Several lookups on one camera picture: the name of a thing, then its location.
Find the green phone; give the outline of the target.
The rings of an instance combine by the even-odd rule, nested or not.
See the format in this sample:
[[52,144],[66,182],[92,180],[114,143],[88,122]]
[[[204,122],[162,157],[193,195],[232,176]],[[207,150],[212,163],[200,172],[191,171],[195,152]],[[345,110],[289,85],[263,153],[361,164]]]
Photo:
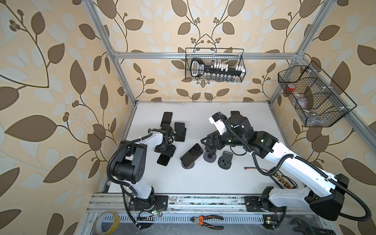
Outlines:
[[231,111],[231,116],[238,116],[240,115],[239,111]]
[[207,151],[211,154],[216,154],[217,148],[215,147],[215,145],[213,143],[211,143],[210,141],[207,141],[205,143],[205,151]]

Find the purple edged phone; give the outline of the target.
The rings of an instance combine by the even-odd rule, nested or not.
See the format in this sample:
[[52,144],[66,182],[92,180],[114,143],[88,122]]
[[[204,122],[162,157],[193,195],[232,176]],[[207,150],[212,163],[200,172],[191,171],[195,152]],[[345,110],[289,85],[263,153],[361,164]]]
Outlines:
[[161,121],[161,126],[170,125],[171,120],[172,120],[172,115],[173,115],[172,112],[164,112],[163,117],[162,117],[162,121]]

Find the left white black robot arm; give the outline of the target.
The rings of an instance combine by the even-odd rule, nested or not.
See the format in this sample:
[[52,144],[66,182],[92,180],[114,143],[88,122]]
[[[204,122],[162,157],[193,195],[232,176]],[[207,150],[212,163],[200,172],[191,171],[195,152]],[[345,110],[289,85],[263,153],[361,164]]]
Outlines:
[[168,196],[155,195],[155,191],[143,177],[146,169],[146,156],[150,150],[173,156],[176,147],[172,144],[175,133],[171,126],[162,124],[160,129],[149,129],[148,134],[132,141],[123,140],[118,150],[108,162],[106,174],[108,179],[120,186],[125,211],[136,226],[142,230],[145,228],[138,219],[145,220],[140,215],[132,216],[127,198],[134,204],[135,210],[149,212],[152,215],[161,216],[167,209]]

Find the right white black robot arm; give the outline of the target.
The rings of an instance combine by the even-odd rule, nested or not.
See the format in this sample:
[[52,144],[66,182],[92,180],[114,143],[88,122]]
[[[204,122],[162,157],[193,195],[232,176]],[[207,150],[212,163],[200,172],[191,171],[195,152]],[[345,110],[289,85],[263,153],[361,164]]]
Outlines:
[[[329,221],[343,217],[364,222],[372,218],[372,212],[366,203],[348,189],[349,179],[343,174],[326,172],[294,153],[269,133],[254,131],[248,118],[241,114],[226,117],[217,112],[209,121],[216,131],[201,140],[205,146],[213,150],[221,150],[225,146],[241,146],[252,156],[260,174],[272,176],[284,169],[304,184],[300,189],[265,188],[259,200],[266,210],[281,207],[310,209]],[[363,216],[341,212],[346,195],[364,209]]]

